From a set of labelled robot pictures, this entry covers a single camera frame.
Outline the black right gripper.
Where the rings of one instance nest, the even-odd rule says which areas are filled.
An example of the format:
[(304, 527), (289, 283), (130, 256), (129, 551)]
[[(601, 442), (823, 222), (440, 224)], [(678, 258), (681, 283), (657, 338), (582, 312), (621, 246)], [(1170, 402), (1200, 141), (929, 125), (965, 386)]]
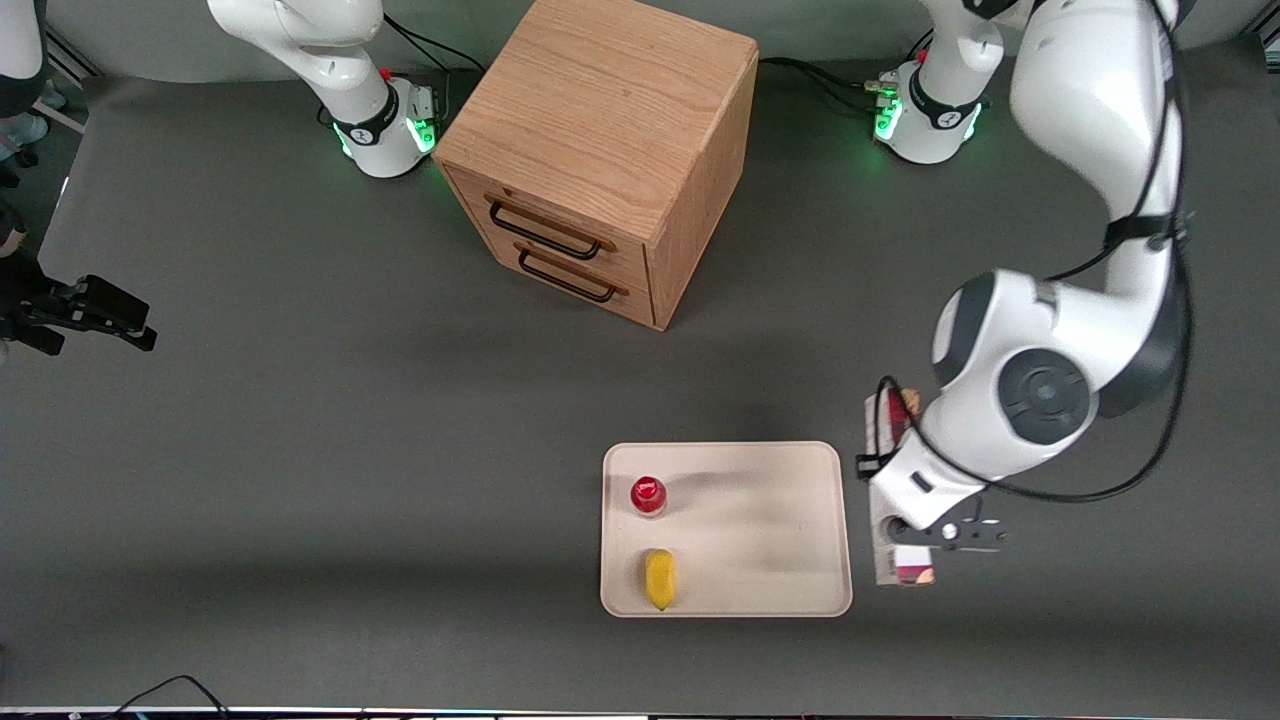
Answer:
[(110, 333), (143, 352), (155, 348), (157, 332), (146, 327), (150, 306), (99, 275), (68, 284), (32, 258), (4, 258), (1, 287), (3, 315), (17, 323), (6, 323), (6, 341), (58, 356), (65, 337), (45, 327), (54, 325)]

